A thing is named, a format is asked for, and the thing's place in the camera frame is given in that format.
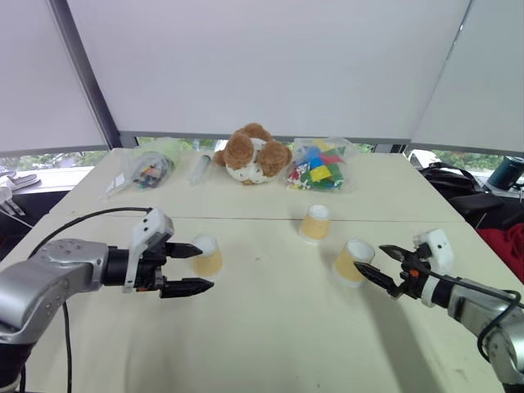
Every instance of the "upside-down paper cup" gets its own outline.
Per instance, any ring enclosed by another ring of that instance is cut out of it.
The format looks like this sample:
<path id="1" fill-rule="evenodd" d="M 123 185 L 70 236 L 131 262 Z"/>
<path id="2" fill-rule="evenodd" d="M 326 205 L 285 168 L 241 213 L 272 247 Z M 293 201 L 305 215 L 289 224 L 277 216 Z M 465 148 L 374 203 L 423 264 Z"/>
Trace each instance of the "upside-down paper cup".
<path id="1" fill-rule="evenodd" d="M 324 205 L 312 205 L 302 220 L 299 234 L 308 242 L 320 243 L 331 227 L 329 209 Z"/>
<path id="2" fill-rule="evenodd" d="M 375 256 L 373 247 L 360 239 L 350 239 L 335 259 L 333 273 L 347 287 L 358 288 L 366 279 L 355 267 L 355 262 L 371 263 Z"/>
<path id="3" fill-rule="evenodd" d="M 192 258 L 193 272 L 200 277 L 217 278 L 223 267 L 219 243 L 212 236 L 200 235 L 192 240 L 192 244 L 202 250 L 199 256 Z"/>

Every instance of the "trees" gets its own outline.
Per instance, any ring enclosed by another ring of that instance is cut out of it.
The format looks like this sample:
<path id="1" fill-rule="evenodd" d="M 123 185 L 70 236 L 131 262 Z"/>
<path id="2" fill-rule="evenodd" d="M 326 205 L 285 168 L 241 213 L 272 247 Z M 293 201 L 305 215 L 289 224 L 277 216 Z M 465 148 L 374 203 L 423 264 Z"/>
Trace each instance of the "trees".
<path id="1" fill-rule="evenodd" d="M 82 151 L 73 153 L 39 154 L 35 156 L 0 157 L 0 170 L 35 170 L 94 166 L 107 151 Z"/>
<path id="2" fill-rule="evenodd" d="M 363 153 L 372 153 L 375 145 L 370 145 L 369 143 L 357 143 L 357 147 Z"/>
<path id="3" fill-rule="evenodd" d="M 437 157 L 446 164 L 458 166 L 463 169 L 496 169 L 504 156 L 494 156 L 490 154 L 464 153 L 458 151 L 433 150 Z"/>

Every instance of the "bag of colorful blocks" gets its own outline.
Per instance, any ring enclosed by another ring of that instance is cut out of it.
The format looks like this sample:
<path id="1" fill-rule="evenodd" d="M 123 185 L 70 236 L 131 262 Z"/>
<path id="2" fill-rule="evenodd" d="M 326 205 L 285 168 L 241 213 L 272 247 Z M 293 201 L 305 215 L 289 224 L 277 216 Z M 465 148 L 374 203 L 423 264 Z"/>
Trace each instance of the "bag of colorful blocks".
<path id="1" fill-rule="evenodd" d="M 358 148 L 344 138 L 296 138 L 287 186 L 315 191 L 347 189 L 347 161 L 356 154 Z"/>

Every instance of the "red bag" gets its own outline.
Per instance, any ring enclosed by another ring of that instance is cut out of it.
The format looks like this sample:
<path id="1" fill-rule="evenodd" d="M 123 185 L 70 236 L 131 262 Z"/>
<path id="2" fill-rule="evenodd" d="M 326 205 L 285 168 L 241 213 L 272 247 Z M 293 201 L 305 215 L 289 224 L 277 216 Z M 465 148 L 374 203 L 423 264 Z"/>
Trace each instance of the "red bag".
<path id="1" fill-rule="evenodd" d="M 477 229 L 482 239 L 524 282 L 524 224 L 513 225 L 507 231 L 500 229 Z"/>

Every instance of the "yellow block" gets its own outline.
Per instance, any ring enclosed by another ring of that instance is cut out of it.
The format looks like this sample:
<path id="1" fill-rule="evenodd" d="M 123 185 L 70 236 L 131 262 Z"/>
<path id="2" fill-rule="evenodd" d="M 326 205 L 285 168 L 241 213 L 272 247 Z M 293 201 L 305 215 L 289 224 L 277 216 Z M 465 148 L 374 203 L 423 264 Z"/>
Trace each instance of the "yellow block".
<path id="1" fill-rule="evenodd" d="M 322 139 L 315 139 L 315 140 L 313 140 L 313 143 L 315 144 L 316 147 L 318 147 L 320 149 L 320 151 L 328 151 L 328 150 L 333 149 L 333 147 L 330 147 Z"/>
<path id="2" fill-rule="evenodd" d="M 323 178 L 330 178 L 331 175 L 332 174 L 326 165 L 319 166 L 309 172 L 309 176 L 311 176 L 311 180 L 314 182 L 319 182 Z"/>

